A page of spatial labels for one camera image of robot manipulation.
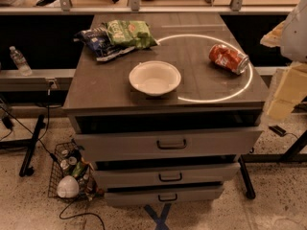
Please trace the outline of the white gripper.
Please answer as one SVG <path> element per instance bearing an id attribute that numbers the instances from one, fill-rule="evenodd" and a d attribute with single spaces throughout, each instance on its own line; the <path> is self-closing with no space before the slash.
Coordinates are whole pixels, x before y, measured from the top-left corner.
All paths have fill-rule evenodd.
<path id="1" fill-rule="evenodd" d="M 280 22 L 265 34 L 260 44 L 270 48 L 280 46 L 283 57 L 307 62 L 307 0 L 299 0 L 285 22 Z M 282 73 L 267 115 L 273 120 L 282 121 L 306 97 L 307 64 L 292 63 Z"/>

